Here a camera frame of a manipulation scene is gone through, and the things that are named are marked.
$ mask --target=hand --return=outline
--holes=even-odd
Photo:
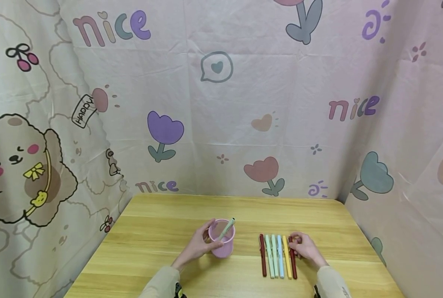
[[[294,232],[291,234],[291,237],[292,242],[290,242],[289,246],[294,249],[294,253],[298,257],[304,257],[307,260],[312,261],[317,269],[329,265],[309,235],[306,233]]]
[[[181,272],[183,268],[191,261],[202,257],[204,254],[212,251],[213,249],[223,246],[222,241],[207,243],[209,239],[208,228],[214,222],[215,219],[212,219],[194,232],[190,242],[187,244],[182,253],[177,257],[177,259],[173,262],[172,267]]]

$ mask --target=beige sleeve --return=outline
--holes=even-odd
[[[172,267],[163,267],[145,286],[139,298],[175,298],[175,287],[180,273]]]
[[[344,279],[330,266],[321,267],[317,272],[314,292],[317,298],[352,298]]]

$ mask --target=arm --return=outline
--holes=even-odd
[[[292,233],[293,242],[289,245],[298,257],[304,257],[318,270],[317,284],[314,286],[316,298],[352,298],[344,279],[334,270],[309,235],[301,232]]]
[[[202,257],[213,249],[222,247],[221,241],[207,244],[208,228],[215,219],[205,223],[193,234],[187,247],[177,257],[170,267],[163,267],[148,282],[139,298],[182,298],[180,273],[187,264]]]

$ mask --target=pink cartoon backdrop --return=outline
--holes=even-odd
[[[62,297],[130,192],[337,198],[443,297],[443,0],[3,2],[0,297]]]

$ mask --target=purple tulip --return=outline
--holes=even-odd
[[[167,115],[160,117],[155,111],[148,113],[147,123],[152,138],[159,142],[157,149],[148,147],[150,155],[157,163],[174,157],[175,150],[165,151],[165,145],[175,144],[181,139],[183,124],[180,121],[173,121]]]
[[[175,144],[183,136],[183,124],[180,121],[173,121],[166,115],[160,117],[152,111],[148,113],[147,122],[150,134],[159,143]]]

